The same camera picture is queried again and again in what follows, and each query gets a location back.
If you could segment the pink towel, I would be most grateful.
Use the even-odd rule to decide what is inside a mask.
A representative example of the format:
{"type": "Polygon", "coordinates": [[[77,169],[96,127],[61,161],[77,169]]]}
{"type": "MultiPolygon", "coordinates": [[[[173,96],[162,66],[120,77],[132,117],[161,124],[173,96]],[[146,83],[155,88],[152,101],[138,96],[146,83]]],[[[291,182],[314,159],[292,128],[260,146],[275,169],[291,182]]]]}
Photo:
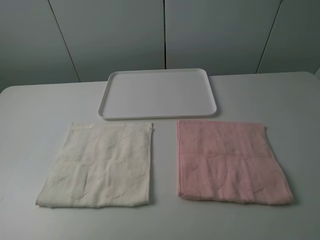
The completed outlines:
{"type": "Polygon", "coordinates": [[[257,122],[178,120],[177,194],[195,201],[287,205],[287,178],[257,122]]]}

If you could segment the cream white towel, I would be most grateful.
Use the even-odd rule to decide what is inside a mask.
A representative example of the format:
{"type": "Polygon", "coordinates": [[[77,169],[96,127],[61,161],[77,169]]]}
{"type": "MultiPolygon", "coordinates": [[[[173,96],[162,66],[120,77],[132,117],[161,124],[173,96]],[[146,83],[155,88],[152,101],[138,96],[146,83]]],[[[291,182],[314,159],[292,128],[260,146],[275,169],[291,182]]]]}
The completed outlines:
{"type": "Polygon", "coordinates": [[[136,207],[150,202],[153,124],[72,123],[35,204],[136,207]]]}

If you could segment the white rectangular plastic tray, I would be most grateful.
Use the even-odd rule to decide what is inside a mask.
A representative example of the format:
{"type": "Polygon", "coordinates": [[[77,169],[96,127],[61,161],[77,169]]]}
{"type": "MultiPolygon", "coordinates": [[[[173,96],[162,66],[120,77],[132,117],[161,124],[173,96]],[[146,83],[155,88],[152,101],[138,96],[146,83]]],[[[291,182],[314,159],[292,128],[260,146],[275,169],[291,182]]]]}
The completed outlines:
{"type": "Polygon", "coordinates": [[[200,68],[113,72],[98,109],[104,120],[213,116],[217,104],[200,68]]]}

